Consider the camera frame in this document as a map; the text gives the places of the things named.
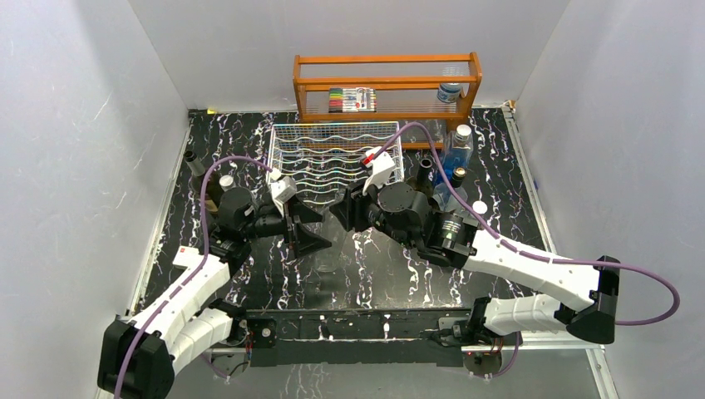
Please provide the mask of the tall clear glass bottle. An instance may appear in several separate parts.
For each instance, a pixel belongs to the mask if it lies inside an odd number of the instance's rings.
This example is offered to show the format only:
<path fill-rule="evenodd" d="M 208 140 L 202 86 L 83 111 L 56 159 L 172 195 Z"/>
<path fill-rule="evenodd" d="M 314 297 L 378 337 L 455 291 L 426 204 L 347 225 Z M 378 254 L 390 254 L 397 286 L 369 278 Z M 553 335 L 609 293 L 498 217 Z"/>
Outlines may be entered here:
<path fill-rule="evenodd" d="M 314 232 L 331 242 L 331 246 L 315 253 L 313 258 L 313 269 L 320 273 L 333 272 L 339 267 L 339 259 L 343 251 L 343 246 L 348 238 L 348 231 L 332 217 L 316 225 Z"/>

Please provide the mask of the dark green wine bottle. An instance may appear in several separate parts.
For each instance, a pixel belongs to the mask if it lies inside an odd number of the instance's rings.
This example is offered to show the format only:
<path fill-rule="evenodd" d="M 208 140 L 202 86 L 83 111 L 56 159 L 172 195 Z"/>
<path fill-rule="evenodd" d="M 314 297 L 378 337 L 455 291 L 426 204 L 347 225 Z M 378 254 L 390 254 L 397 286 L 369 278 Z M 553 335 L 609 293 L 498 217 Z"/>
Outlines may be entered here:
<path fill-rule="evenodd" d="M 431 172 L 433 161 L 431 158 L 423 158 L 419 162 L 417 174 L 408 180 L 408 184 L 415 190 L 423 193 L 428 199 L 433 195 L 433 186 L 431 182 Z"/>

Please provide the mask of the square bottle brown label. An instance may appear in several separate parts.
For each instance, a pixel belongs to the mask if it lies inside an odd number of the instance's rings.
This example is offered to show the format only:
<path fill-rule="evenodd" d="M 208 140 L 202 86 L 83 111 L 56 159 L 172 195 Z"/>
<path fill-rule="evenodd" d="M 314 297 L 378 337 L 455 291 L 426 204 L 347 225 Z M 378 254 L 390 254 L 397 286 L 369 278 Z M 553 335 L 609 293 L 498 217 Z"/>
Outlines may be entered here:
<path fill-rule="evenodd" d="M 462 187 L 466 178 L 466 170 L 462 167 L 457 167 L 453 170 L 452 176 L 449 179 L 451 188 L 464 200 L 467 201 L 468 194 Z M 436 208 L 443 212 L 461 213 L 463 207 L 458 199 L 451 193 L 448 185 L 443 181 L 437 184 L 433 190 L 432 198 L 436 201 Z"/>

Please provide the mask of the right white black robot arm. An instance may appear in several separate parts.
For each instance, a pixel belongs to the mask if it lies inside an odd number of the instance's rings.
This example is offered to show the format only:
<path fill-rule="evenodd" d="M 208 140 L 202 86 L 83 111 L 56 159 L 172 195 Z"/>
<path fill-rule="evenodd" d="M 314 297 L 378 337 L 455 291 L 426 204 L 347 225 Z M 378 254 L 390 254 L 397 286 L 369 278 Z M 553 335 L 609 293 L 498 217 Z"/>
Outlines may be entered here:
<path fill-rule="evenodd" d="M 530 297 L 478 298 L 466 329 L 479 344 L 523 331 L 566 331 L 586 342 L 614 342 L 617 268 L 574 264 L 493 237 L 472 217 L 434 209 L 426 195 L 406 183 L 369 191 L 352 185 L 338 191 L 330 211 L 346 230 L 374 228 L 430 264 L 491 274 L 535 291 Z"/>

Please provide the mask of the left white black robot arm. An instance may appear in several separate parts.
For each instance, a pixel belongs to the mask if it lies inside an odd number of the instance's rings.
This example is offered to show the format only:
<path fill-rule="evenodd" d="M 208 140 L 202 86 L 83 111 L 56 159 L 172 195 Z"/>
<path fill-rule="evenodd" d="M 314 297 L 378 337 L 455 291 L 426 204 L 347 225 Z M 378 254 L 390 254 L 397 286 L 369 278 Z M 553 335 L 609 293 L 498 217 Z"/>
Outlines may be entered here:
<path fill-rule="evenodd" d="M 255 239 L 280 235 L 295 257 L 331 247 L 306 227 L 323 219 L 296 195 L 279 204 L 270 197 L 256 201 L 242 187 L 226 191 L 205 251 L 176 256 L 185 267 L 179 278 L 144 311 L 105 330 L 98 387 L 116 398 L 165 398 L 175 377 L 207 349 L 244 342 L 253 333 L 245 310 L 207 299 L 249 259 Z"/>

